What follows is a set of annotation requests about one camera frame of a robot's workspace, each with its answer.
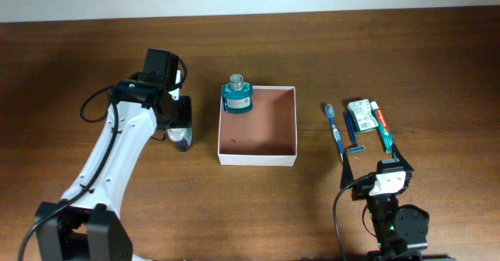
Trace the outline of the blue white toothbrush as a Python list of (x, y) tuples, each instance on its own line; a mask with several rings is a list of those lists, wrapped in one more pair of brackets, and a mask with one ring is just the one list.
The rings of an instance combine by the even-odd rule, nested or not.
[(334, 113), (334, 108), (331, 104), (325, 105), (325, 113), (326, 113), (326, 116), (329, 120), (330, 128), (331, 128), (332, 134), (334, 136), (334, 140), (337, 144), (337, 148), (338, 148), (341, 162), (343, 163), (344, 162), (344, 148), (343, 148), (343, 144), (341, 142), (341, 135), (340, 135), (340, 133), (335, 125), (335, 122), (334, 122), (335, 113)]

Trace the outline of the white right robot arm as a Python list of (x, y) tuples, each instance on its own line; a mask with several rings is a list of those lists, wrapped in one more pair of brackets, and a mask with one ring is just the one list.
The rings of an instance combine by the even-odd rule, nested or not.
[(392, 145), (392, 157), (377, 163), (377, 170), (358, 179), (353, 177), (346, 153), (342, 155), (341, 190), (334, 200), (333, 217), (337, 243), (342, 258), (347, 259), (338, 228), (337, 207), (344, 192), (352, 192), (352, 200), (366, 202), (378, 249), (366, 254), (368, 260), (421, 260), (427, 249), (430, 222), (428, 212), (414, 205), (401, 206), (402, 194), (413, 178), (414, 169)]

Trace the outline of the teal mouthwash bottle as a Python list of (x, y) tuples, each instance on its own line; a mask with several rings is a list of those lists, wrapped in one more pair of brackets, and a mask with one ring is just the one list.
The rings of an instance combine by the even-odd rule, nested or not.
[(253, 109), (253, 86), (239, 73), (230, 76), (229, 82), (222, 86), (221, 95), (226, 113), (242, 114)]

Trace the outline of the clear purple liquid bottle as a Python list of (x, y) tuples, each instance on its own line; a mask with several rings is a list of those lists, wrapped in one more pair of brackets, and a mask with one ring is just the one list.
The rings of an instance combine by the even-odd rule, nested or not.
[(193, 130), (189, 128), (170, 128), (166, 130), (168, 138), (175, 144), (179, 152), (186, 152), (191, 148)]

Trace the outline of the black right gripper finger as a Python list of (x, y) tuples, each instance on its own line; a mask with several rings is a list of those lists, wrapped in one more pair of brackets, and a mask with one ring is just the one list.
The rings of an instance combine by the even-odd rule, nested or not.
[(353, 176), (350, 162), (348, 161), (348, 155), (346, 153), (342, 154), (341, 161), (342, 161), (342, 173), (341, 173), (340, 189), (343, 189), (348, 185), (350, 185), (355, 179)]
[(402, 165), (405, 172), (413, 172), (413, 168), (408, 163), (408, 161), (402, 156), (397, 145), (393, 143), (391, 148), (392, 148), (393, 159), (398, 160), (398, 162)]

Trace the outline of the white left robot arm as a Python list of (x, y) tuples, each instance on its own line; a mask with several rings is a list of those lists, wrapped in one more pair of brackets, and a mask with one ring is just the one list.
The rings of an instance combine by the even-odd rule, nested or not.
[(104, 88), (105, 125), (77, 179), (57, 203), (43, 202), (27, 236), (43, 260), (138, 260), (120, 221), (130, 176), (157, 131), (180, 152), (193, 142), (191, 98), (180, 95), (188, 75), (172, 52), (149, 49), (143, 70)]

